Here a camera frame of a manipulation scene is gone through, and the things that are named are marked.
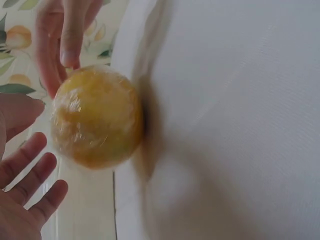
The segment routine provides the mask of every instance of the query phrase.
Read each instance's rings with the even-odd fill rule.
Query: floral wallpaper
[[[21,93],[49,103],[33,61],[33,32],[41,0],[0,1],[0,93]],[[117,32],[129,0],[104,0],[86,30],[80,56],[82,66],[111,62]],[[26,138],[13,143],[15,148]]]

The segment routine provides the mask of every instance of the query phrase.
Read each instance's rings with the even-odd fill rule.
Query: open hand
[[[11,138],[29,127],[44,110],[40,100],[20,94],[0,93],[0,159]],[[35,133],[23,146],[0,162],[0,189],[16,176],[41,152],[47,140]],[[41,240],[41,228],[65,198],[68,185],[58,180],[43,198],[30,209],[24,205],[57,165],[52,153],[45,153],[32,170],[12,189],[0,190],[0,239]]]

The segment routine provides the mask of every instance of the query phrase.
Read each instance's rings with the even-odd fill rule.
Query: white cloth
[[[320,238],[319,11],[131,0],[112,65],[149,105],[151,177],[117,168],[119,240]]]

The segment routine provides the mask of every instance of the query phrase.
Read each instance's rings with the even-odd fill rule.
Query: wrapped ball
[[[51,136],[57,150],[90,169],[128,159],[143,136],[143,113],[129,80],[107,66],[75,71],[52,105]]]

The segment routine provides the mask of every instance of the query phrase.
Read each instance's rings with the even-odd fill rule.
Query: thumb
[[[29,127],[44,111],[41,100],[24,94],[0,93],[0,138],[4,142]]]
[[[60,61],[66,68],[72,68],[79,61],[88,0],[65,0],[64,20],[61,34]]]

